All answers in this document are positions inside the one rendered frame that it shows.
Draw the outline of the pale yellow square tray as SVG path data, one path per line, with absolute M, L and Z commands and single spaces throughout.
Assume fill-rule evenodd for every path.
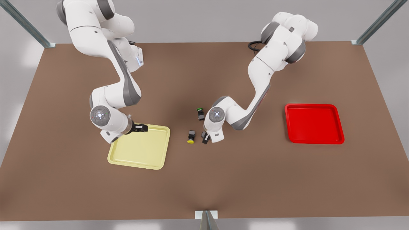
M 108 162 L 114 165 L 159 170 L 165 164 L 170 129 L 148 125 L 148 132 L 132 132 L 111 144 Z

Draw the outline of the red square tray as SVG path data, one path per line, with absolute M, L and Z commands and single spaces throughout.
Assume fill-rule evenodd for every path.
M 336 106 L 289 103 L 285 105 L 288 138 L 302 144 L 343 144 L 344 134 Z

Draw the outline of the silver frame post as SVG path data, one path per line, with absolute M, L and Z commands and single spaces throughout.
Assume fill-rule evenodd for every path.
M 55 48 L 56 44 L 48 41 L 9 0 L 0 0 L 0 6 L 44 48 Z
M 393 3 L 369 26 L 369 28 L 352 45 L 364 45 L 408 0 L 394 0 Z
M 218 211 L 195 211 L 195 219 L 200 219 L 199 230 L 219 230 L 215 219 L 218 219 Z

